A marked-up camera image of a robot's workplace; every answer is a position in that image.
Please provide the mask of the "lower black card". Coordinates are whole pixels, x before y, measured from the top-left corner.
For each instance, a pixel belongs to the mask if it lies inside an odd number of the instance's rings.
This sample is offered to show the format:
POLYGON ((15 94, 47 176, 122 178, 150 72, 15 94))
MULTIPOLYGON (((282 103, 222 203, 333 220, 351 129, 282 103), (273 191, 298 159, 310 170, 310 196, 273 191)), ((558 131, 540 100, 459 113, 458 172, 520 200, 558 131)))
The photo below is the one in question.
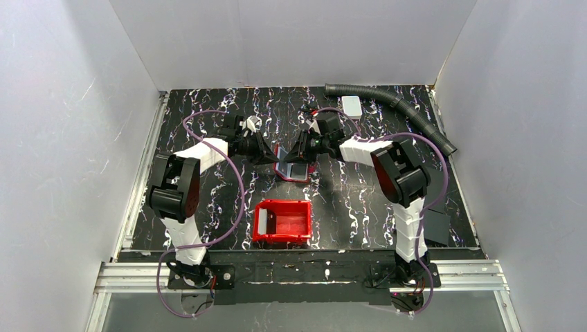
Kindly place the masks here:
POLYGON ((426 245, 447 247, 451 239, 451 217, 440 212, 427 210, 424 213, 423 221, 425 222, 423 234, 426 245))

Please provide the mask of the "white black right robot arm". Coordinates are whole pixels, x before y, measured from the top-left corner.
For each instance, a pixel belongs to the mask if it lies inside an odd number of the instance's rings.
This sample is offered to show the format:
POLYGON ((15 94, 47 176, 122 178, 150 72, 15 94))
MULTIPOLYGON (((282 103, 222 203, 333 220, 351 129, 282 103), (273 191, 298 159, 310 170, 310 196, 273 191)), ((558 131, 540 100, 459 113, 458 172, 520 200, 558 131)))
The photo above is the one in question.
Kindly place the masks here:
POLYGON ((372 167, 381 191, 392 204, 397 256, 406 263, 421 259, 427 252, 419 227, 431 182, 428 171, 409 144, 345 134, 341 115, 342 111, 333 107, 312 111, 285 162, 312 163, 319 155, 327 154, 343 163, 372 167))

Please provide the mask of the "aluminium frame rail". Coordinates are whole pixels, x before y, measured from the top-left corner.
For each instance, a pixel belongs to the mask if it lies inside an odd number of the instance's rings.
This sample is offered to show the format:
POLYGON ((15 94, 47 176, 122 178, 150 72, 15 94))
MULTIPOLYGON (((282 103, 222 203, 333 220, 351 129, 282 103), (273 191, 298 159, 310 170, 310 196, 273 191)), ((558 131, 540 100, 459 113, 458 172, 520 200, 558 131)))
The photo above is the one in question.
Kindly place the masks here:
POLYGON ((435 287, 428 313, 418 320, 391 304, 403 288, 388 288, 388 296, 371 293, 355 278, 361 265, 389 264, 389 249, 219 251, 234 268, 236 286, 222 290, 207 313, 179 318, 161 300, 173 304, 196 295, 196 288, 168 288, 170 271, 159 267, 156 252, 132 251, 126 240, 136 225, 147 183, 146 165, 137 176, 119 242, 119 250, 98 274, 88 331, 234 331, 246 319, 259 331, 269 331, 276 310, 288 331, 448 331, 455 322, 465 331, 479 324, 483 331, 519 331, 520 324, 500 262, 482 255, 480 247, 436 248, 435 287))

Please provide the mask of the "red plastic bin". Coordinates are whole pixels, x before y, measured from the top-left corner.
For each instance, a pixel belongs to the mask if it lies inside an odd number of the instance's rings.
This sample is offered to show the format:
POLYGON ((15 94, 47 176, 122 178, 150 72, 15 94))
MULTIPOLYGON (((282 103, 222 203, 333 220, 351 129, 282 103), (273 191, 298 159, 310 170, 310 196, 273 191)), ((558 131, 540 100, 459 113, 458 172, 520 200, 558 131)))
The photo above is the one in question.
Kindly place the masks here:
POLYGON ((311 239, 311 202, 263 200, 255 206, 252 240, 265 243, 307 243, 311 239))

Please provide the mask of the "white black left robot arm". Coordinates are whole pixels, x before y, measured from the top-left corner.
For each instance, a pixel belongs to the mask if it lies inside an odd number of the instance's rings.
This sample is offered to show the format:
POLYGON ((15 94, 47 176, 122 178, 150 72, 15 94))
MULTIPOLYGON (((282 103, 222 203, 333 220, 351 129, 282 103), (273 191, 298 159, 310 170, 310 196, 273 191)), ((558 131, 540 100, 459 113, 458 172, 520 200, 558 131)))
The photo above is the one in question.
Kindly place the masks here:
POLYGON ((145 202, 169 232, 175 259, 187 266, 200 265, 209 246, 202 242, 195 221, 201 174, 219 163, 228 163, 243 199, 244 181, 232 158, 246 156, 255 165, 278 161, 260 133, 261 120, 257 116, 223 116, 213 137, 202 138, 188 129, 196 145, 172 154, 158 154, 152 164, 145 202))

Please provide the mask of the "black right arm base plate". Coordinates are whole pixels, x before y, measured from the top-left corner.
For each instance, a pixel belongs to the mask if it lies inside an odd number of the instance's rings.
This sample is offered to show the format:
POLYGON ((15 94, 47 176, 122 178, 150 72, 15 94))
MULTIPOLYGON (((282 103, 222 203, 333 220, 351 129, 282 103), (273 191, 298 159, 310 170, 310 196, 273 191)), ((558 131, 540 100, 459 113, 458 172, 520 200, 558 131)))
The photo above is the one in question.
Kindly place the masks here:
POLYGON ((442 285, 437 265, 430 263, 427 273, 419 264, 415 271, 407 271, 396 267, 395 264, 369 265, 367 275, 363 281, 366 288, 407 288, 409 291, 423 291, 425 288, 440 287, 442 285))

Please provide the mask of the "white rectangular box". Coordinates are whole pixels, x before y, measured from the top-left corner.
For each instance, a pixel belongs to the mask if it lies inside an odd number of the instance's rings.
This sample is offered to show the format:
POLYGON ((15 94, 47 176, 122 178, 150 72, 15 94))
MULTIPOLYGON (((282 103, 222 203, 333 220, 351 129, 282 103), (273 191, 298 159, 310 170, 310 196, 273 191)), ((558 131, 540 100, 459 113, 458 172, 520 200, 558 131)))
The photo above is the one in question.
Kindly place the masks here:
POLYGON ((360 120, 363 115, 361 100, 358 96, 343 96, 341 97, 342 110, 348 118, 352 120, 360 120))

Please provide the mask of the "black grey pliers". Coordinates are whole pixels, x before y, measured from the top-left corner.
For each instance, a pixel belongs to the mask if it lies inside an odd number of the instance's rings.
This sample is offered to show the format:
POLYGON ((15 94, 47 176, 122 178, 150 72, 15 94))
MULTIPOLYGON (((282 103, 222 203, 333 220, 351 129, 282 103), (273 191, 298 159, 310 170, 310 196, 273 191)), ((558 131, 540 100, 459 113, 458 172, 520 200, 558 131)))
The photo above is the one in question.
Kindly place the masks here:
POLYGON ((314 120, 319 111, 319 107, 315 104, 303 104, 299 111, 304 121, 314 120))

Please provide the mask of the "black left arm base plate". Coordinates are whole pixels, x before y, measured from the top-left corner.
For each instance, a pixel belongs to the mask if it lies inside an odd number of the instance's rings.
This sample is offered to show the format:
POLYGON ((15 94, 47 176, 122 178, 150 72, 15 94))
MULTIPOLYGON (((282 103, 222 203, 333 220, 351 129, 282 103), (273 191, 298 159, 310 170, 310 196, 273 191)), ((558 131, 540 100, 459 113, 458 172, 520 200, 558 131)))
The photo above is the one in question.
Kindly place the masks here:
POLYGON ((177 260, 167 262, 170 270, 169 289, 232 289, 235 285, 235 267, 232 265, 212 265, 203 261, 198 266, 183 264, 177 260))

